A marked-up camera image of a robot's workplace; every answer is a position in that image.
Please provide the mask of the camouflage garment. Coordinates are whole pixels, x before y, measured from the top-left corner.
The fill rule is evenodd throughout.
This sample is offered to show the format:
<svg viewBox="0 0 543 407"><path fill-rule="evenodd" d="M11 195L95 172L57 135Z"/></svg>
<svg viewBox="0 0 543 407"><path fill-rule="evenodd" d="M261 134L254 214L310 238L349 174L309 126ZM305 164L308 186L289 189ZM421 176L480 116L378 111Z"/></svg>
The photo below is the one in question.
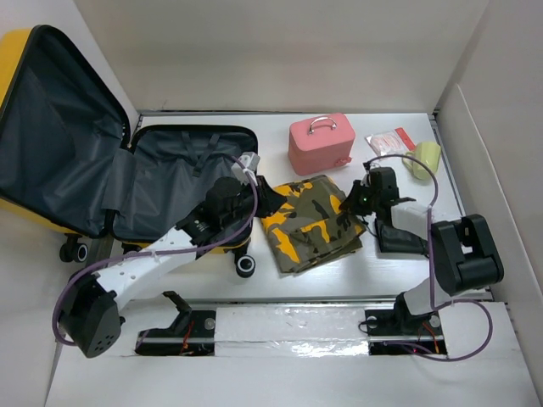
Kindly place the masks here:
<svg viewBox="0 0 543 407"><path fill-rule="evenodd" d="M340 208L345 193L318 175L274 187L286 203L261 221L279 271L299 274L362 248L364 224Z"/></svg>

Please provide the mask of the black pouch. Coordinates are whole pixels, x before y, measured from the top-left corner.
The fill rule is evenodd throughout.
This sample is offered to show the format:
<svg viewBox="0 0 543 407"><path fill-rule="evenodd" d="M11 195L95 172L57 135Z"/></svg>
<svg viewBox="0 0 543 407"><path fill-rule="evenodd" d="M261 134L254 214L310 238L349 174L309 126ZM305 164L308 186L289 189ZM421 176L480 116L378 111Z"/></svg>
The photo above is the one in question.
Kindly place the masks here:
<svg viewBox="0 0 543 407"><path fill-rule="evenodd" d="M381 253L428 256L427 241L419 236L388 226L381 220L375 220L374 226Z"/></svg>

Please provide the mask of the pink cosmetic case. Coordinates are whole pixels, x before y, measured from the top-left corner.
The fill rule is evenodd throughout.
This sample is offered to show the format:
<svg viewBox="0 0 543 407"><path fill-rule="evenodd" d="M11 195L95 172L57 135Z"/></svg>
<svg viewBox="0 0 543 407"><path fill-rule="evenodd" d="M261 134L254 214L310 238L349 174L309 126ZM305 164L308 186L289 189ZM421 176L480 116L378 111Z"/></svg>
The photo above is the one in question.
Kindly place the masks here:
<svg viewBox="0 0 543 407"><path fill-rule="evenodd" d="M355 130L342 113L294 122L289 127L288 158L299 176L347 165Z"/></svg>

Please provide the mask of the clear plastic bag red label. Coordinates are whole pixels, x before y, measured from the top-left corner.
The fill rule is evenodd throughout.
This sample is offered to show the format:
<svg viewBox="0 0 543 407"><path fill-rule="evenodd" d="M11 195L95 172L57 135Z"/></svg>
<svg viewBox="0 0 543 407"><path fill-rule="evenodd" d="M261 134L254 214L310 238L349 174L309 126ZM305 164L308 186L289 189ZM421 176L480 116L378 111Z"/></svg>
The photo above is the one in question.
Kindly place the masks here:
<svg viewBox="0 0 543 407"><path fill-rule="evenodd" d="M374 133L365 137L365 139L378 157L389 154L404 154L408 151L414 151L416 148L416 144L403 127L395 128L392 131Z"/></svg>

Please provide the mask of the pale yellow-green mug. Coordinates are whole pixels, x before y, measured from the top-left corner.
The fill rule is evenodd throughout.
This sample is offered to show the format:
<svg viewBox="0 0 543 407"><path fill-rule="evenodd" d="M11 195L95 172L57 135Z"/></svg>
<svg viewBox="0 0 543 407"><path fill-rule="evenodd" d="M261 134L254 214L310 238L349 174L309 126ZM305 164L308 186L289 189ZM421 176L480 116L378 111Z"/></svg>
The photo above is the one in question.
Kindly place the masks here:
<svg viewBox="0 0 543 407"><path fill-rule="evenodd" d="M441 146L438 143L420 142L412 151L406 152L406 156L413 157L416 161L403 158L402 162L415 178L427 181L431 176L419 162L425 164L435 175L439 168L440 155Z"/></svg>

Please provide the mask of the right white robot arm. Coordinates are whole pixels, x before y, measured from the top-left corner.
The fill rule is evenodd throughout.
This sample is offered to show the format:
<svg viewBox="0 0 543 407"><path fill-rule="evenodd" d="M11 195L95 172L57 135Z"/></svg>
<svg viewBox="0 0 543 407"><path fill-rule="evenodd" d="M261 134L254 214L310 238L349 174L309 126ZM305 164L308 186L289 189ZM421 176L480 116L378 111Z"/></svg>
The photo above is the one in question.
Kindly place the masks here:
<svg viewBox="0 0 543 407"><path fill-rule="evenodd" d="M486 219L466 215L458 220L435 221L430 205L401 197L389 167L369 170L353 182L340 208L357 216L374 215L383 226L407 232L426 243L428 277L395 299L394 307L368 314L367 333L391 330L408 334L431 315L453 303L453 298L500 282L504 267Z"/></svg>

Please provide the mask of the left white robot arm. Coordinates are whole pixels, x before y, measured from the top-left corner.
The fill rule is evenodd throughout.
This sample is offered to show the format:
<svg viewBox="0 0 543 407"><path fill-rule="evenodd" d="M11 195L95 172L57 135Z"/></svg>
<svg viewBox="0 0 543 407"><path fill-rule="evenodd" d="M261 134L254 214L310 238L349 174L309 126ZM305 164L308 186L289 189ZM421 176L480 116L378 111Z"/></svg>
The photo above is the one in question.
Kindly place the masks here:
<svg viewBox="0 0 543 407"><path fill-rule="evenodd" d="M87 358L103 354L120 337L120 312L144 288L235 240L254 218L274 215L286 201L264 176L249 176L245 182L220 178L201 203L154 243L76 272L53 308L53 335Z"/></svg>

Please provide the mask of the yellow hard-shell suitcase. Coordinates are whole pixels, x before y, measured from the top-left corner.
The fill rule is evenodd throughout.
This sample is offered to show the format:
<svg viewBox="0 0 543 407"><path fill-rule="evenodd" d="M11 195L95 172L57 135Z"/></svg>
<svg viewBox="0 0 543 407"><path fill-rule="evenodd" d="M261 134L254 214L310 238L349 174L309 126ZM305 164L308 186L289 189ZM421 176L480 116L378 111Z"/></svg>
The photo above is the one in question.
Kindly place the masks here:
<svg viewBox="0 0 543 407"><path fill-rule="evenodd" d="M125 109L77 46L51 25L1 39L1 203L65 235L59 257L83 263L86 238L125 251L163 236L258 140L236 125L152 125Z"/></svg>

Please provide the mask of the metal rail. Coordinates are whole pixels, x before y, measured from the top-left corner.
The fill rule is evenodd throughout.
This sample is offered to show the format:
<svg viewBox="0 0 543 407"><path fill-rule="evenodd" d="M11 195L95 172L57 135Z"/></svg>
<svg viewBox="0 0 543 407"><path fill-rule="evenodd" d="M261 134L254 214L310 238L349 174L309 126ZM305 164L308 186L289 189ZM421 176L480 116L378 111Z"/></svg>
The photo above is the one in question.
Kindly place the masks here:
<svg viewBox="0 0 543 407"><path fill-rule="evenodd" d="M325 298L325 299L311 299L311 298L264 298L264 299L189 299L188 303L191 305L264 305L264 304L303 304L303 305L324 305L324 304L356 304L356 305L368 305L368 304L392 304L395 300L393 298Z"/></svg>

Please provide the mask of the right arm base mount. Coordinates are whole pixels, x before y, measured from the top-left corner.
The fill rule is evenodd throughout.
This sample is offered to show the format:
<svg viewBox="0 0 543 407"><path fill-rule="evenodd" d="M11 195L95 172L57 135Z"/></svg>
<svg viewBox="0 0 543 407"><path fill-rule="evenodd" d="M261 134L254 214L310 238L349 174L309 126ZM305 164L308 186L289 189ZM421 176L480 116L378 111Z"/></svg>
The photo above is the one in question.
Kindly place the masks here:
<svg viewBox="0 0 543 407"><path fill-rule="evenodd" d="M447 355L445 336L437 312L400 318L395 309L369 308L358 323L369 341L369 354L377 355Z"/></svg>

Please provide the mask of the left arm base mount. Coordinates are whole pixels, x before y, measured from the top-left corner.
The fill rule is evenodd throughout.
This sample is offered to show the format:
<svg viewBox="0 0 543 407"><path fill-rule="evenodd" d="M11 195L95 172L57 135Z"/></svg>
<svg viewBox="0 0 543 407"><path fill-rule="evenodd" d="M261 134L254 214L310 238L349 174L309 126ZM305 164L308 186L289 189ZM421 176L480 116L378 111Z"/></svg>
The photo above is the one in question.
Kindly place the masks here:
<svg viewBox="0 0 543 407"><path fill-rule="evenodd" d="M140 331L135 353L140 356L212 356L215 354L216 310L194 310L174 291L163 292L177 315L166 328Z"/></svg>

